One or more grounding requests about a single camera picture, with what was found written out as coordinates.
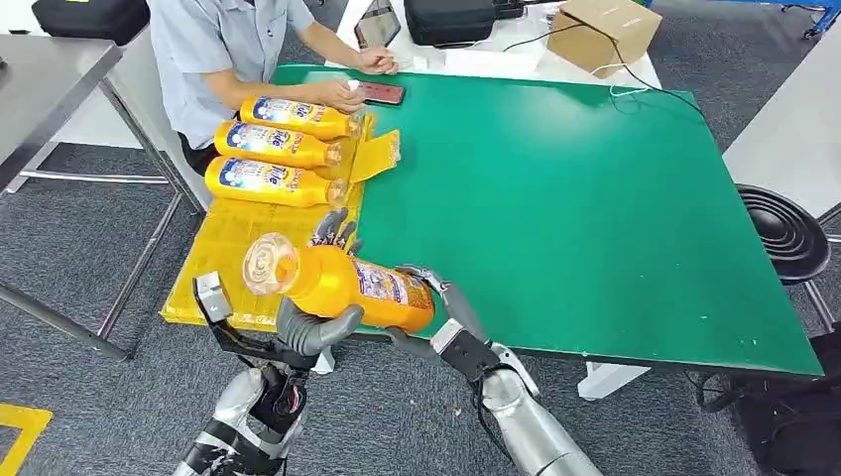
yellow tray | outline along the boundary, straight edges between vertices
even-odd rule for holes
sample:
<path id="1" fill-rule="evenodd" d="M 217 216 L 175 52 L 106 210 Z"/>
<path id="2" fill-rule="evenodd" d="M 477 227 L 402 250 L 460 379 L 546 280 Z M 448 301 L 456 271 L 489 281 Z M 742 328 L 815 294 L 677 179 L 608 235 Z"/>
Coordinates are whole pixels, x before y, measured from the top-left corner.
<path id="1" fill-rule="evenodd" d="M 372 136 L 373 125 L 374 117 L 367 114 L 358 142 L 346 139 L 349 143 L 343 148 L 343 154 L 348 156 L 343 157 L 342 166 L 338 171 L 334 171 L 348 182 L 348 220 L 359 219 L 364 183 L 351 183 L 350 178 L 355 167 L 370 168 L 371 161 L 360 159 L 356 151 L 359 144 L 368 141 Z M 381 170 L 390 168 L 385 165 Z M 282 296 L 258 297 L 248 291 L 242 280 L 242 260 L 245 253 L 260 235 L 271 232 L 283 233 L 296 246 L 305 246 L 315 226 L 329 209 L 328 205 L 294 208 L 271 203 L 215 198 L 195 235 L 179 277 L 161 309 L 161 316 L 166 322 L 204 325 L 204 317 L 192 295 L 192 279 L 217 271 L 234 309 L 234 315 L 229 319 L 231 325 L 244 330 L 274 332 Z"/>

man's hand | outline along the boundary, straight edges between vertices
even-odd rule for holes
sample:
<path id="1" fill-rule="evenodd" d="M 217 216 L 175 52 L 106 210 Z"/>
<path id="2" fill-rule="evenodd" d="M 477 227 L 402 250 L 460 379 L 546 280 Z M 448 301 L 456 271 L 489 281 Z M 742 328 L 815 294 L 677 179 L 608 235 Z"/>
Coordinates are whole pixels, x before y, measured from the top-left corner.
<path id="1" fill-rule="evenodd" d="M 365 101 L 361 90 L 351 91 L 346 82 L 338 80 L 304 84 L 302 87 L 306 88 L 309 97 L 306 102 L 330 106 L 346 114 L 362 109 Z"/>
<path id="2" fill-rule="evenodd" d="M 359 52 L 356 68 L 365 74 L 394 74 L 397 72 L 397 63 L 394 55 L 385 48 L 366 48 Z"/>

robotic arm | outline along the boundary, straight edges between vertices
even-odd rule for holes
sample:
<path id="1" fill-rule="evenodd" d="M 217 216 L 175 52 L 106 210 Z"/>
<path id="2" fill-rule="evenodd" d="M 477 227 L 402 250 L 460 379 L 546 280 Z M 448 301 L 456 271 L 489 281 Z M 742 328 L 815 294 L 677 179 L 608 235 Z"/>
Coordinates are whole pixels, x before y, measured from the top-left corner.
<path id="1" fill-rule="evenodd" d="M 461 290 L 431 270 L 414 265 L 399 269 L 423 280 L 441 296 L 449 320 L 429 343 L 388 328 L 395 345 L 425 359 L 439 357 L 462 374 L 476 393 L 477 406 L 496 420 L 507 456 L 523 473 L 602 476 L 557 419 L 535 400 L 538 386 L 517 355 L 488 340 Z M 484 420 L 481 422 L 494 438 Z"/>
<path id="2" fill-rule="evenodd" d="M 195 439 L 174 476 L 274 476 L 286 472 L 286 460 L 306 420 L 304 384 L 317 360 L 284 343 L 241 335 L 227 318 L 233 312 L 217 273 L 193 280 L 193 292 L 222 349 L 278 362 L 240 372 L 216 403 L 210 422 Z M 251 416 L 265 426 L 255 433 Z"/>
<path id="3" fill-rule="evenodd" d="M 561 424 L 535 396 L 532 376 L 508 347 L 488 345 L 455 319 L 433 336 L 441 360 L 481 394 L 479 405 L 494 417 L 514 464 L 529 476 L 602 476 Z"/>

yellow bottle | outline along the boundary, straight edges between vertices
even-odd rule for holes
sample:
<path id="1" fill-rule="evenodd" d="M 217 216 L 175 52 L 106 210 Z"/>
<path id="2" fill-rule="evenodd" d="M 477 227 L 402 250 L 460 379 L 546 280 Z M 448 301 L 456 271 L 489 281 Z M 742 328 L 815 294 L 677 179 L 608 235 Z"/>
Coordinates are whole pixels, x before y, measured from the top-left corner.
<path id="1" fill-rule="evenodd" d="M 363 324 L 416 332 L 435 314 L 429 289 L 415 277 L 358 260 L 336 246 L 296 248 L 280 233 L 251 245 L 242 276 L 255 295 L 284 293 L 304 312 L 324 317 L 359 304 Z"/>
<path id="2" fill-rule="evenodd" d="M 307 134 L 274 127 L 225 121 L 213 142 L 219 154 L 281 166 L 315 169 L 341 164 L 340 144 L 327 145 Z"/>
<path id="3" fill-rule="evenodd" d="M 358 115 L 349 116 L 332 107 L 266 96 L 246 99 L 239 115 L 245 122 L 303 132 L 322 141 L 355 136 L 360 129 Z"/>
<path id="4" fill-rule="evenodd" d="M 214 196 L 296 207 L 344 204 L 344 180 L 326 180 L 315 172 L 232 157 L 207 166 L 204 183 Z"/>

tablet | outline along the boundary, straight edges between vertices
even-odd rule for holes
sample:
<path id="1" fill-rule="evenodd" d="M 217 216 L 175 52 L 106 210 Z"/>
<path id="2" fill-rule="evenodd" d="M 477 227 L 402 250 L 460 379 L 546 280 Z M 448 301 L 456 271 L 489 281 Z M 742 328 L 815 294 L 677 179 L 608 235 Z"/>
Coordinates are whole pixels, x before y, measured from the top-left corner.
<path id="1" fill-rule="evenodd" d="M 359 48 L 387 47 L 400 31 L 400 21 L 389 0 L 374 0 L 353 29 Z"/>

